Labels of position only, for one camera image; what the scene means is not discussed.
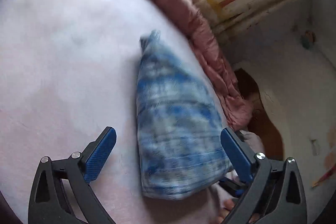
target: blue tie-dye bag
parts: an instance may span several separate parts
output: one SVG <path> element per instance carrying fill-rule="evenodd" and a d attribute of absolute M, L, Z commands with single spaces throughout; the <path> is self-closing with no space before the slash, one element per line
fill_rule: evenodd
<path fill-rule="evenodd" d="M 220 142 L 221 118 L 204 83 L 160 43 L 159 33 L 141 45 L 137 123 L 143 194 L 182 199 L 231 167 Z"/>

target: mattress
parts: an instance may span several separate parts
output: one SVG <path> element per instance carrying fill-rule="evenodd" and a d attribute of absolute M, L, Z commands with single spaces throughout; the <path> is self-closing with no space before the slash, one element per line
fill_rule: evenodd
<path fill-rule="evenodd" d="M 91 186 L 117 224 L 204 224 L 216 215 L 226 197 L 217 185 L 178 202 L 141 194 L 135 88 L 139 39 L 153 29 L 204 81 L 225 128 L 187 39 L 150 0 L 0 0 L 0 190 L 24 224 L 40 159 L 82 151 L 106 126 L 117 143 Z"/>

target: blue gripper pad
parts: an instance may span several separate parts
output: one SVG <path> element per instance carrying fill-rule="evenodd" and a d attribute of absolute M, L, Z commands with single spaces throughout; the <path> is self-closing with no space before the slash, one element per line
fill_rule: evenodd
<path fill-rule="evenodd" d="M 221 145 L 229 157 L 233 168 L 236 170 L 239 179 L 244 183 L 250 183 L 253 180 L 251 174 L 251 162 L 248 160 L 236 140 L 229 133 L 230 128 L 222 130 L 220 135 Z"/>
<path fill-rule="evenodd" d="M 85 164 L 84 180 L 86 183 L 98 178 L 107 158 L 117 142 L 117 134 L 114 128 L 105 134 Z"/>

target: wall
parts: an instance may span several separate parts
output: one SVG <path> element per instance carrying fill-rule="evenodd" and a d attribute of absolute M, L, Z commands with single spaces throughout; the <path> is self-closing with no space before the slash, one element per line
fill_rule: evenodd
<path fill-rule="evenodd" d="M 333 44 L 334 30 L 329 22 L 316 22 L 324 19 L 324 14 L 314 7 L 322 1 L 288 3 L 223 46 L 234 68 L 243 67 L 259 85 L 263 105 L 283 135 L 285 155 L 294 156 L 298 162 L 308 223 L 318 217 L 336 190 L 335 179 L 311 189 L 312 183 L 326 172 L 323 163 L 329 150 L 327 133 L 336 124 L 336 71 L 321 46 Z M 306 50 L 300 44 L 300 35 L 311 28 L 318 42 Z M 313 155 L 312 139 L 318 140 L 319 155 Z"/>
<path fill-rule="evenodd" d="M 311 0 L 311 12 L 316 45 L 336 67 L 336 0 Z"/>

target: pink blanket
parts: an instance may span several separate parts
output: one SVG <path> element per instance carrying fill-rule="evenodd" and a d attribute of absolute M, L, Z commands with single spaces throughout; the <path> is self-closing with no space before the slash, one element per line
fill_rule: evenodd
<path fill-rule="evenodd" d="M 237 78 L 200 11 L 191 0 L 152 1 L 189 39 L 191 48 L 214 86 L 229 126 L 234 130 L 247 126 L 253 107 L 241 97 Z"/>

